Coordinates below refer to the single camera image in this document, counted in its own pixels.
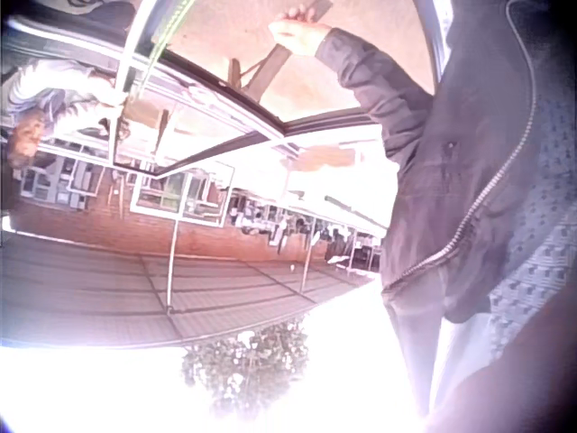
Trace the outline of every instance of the person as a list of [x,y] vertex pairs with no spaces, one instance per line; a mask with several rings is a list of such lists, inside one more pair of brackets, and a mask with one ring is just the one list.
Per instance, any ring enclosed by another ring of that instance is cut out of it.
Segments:
[[33,60],[3,88],[3,109],[14,125],[7,160],[19,170],[32,164],[42,139],[118,117],[126,99],[110,78],[74,60]]
[[[539,428],[571,389],[551,392],[552,383],[575,384],[566,310],[577,309],[559,300],[576,282],[575,61],[562,23],[571,13],[560,7],[453,0],[451,56],[434,97],[388,54],[312,23],[303,6],[270,24],[276,43],[336,73],[382,126],[386,156],[398,165],[382,298],[418,411],[433,409],[429,431],[551,431]],[[479,314],[490,315],[488,361],[465,365],[435,406],[441,324]]]

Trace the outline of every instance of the tree foliage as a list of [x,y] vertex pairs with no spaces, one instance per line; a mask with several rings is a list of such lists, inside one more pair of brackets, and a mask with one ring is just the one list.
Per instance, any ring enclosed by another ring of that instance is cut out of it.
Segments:
[[194,345],[183,359],[182,372],[188,385],[202,384],[212,393],[216,416],[255,419],[302,377],[306,341],[302,319],[291,320],[258,330],[244,341],[233,336]]

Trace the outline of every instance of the jacket cuff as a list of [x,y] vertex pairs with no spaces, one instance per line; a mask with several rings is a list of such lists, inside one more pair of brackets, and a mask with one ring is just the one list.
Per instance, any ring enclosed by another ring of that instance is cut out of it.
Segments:
[[334,28],[323,39],[315,57],[338,72],[346,61],[355,61],[364,53],[367,42],[344,30]]

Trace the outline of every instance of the wooden plank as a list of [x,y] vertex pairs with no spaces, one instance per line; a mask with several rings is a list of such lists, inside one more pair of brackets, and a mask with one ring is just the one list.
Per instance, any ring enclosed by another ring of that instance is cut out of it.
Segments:
[[[319,21],[333,6],[330,0],[316,0],[310,7],[315,8],[313,22]],[[259,68],[254,72],[251,81],[243,88],[244,93],[260,101],[272,80],[277,76],[280,68],[287,62],[292,52],[282,45],[276,44]]]

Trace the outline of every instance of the roof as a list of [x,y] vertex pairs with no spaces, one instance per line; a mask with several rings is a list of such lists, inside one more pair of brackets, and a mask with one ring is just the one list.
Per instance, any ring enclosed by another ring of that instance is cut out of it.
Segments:
[[369,281],[311,263],[299,293],[301,263],[178,257],[167,314],[168,256],[19,235],[0,251],[6,345],[184,345],[278,323]]

